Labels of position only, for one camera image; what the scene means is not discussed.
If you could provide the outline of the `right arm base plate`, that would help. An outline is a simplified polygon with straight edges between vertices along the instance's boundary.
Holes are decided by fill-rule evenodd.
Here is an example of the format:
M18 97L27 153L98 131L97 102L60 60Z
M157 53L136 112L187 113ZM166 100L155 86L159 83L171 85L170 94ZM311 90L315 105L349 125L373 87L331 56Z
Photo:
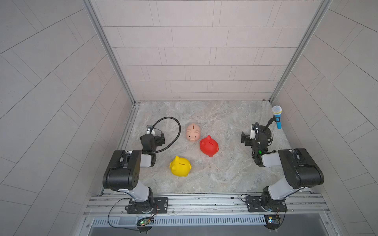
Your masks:
M248 212L287 212L284 200L272 200L269 196L246 196Z

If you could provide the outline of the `yellow piggy bank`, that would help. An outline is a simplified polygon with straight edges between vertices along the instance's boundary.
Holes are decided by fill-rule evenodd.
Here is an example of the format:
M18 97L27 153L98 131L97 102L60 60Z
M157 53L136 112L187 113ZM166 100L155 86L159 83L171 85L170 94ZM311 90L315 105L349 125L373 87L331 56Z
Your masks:
M169 168L173 175L187 177L192 169L192 165L187 159L176 156L174 160L170 162Z

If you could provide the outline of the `pink piggy bank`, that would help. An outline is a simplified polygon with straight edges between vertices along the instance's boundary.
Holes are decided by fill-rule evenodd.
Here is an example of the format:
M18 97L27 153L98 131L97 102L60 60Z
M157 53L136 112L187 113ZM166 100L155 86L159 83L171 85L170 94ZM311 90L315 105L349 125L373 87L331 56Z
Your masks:
M190 124L187 127L186 138L190 142L196 142L201 137L201 129L197 124Z

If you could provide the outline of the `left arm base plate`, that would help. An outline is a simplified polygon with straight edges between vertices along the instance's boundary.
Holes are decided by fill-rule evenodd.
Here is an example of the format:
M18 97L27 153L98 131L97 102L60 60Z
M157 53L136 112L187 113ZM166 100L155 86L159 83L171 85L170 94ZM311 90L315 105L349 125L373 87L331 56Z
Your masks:
M144 202L134 202L130 200L129 205L125 207L128 214L161 214L167 213L168 198L157 197L148 199Z

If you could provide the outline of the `red piggy bank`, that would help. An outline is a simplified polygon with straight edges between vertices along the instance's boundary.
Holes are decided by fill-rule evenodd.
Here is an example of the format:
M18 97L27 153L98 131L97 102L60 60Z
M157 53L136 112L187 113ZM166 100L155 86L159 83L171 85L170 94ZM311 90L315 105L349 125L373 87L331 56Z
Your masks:
M217 141L212 139L210 135L200 141L200 150L207 156L213 157L219 151Z

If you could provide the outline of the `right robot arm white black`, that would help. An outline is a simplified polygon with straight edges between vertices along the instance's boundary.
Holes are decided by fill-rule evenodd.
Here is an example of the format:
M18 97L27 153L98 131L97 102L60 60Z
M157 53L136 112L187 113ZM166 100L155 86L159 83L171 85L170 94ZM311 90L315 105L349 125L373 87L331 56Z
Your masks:
M284 177L263 189L261 197L246 197L246 202L262 210L287 211L285 199L303 188L324 183L324 174L305 148L281 149L269 152L270 132L255 135L241 134L241 143L252 148L252 158L259 167L283 169Z

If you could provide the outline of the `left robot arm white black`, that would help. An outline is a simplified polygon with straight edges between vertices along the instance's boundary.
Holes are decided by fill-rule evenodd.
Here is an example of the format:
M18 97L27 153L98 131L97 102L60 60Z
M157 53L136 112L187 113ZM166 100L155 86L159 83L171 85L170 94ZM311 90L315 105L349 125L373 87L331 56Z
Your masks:
M143 151L154 152L165 144L162 132L145 134L140 137L142 150L116 150L105 170L102 184L105 189L126 193L131 202L126 208L128 213L150 213L154 208L152 190L139 181L141 168L152 168L156 154L143 154Z

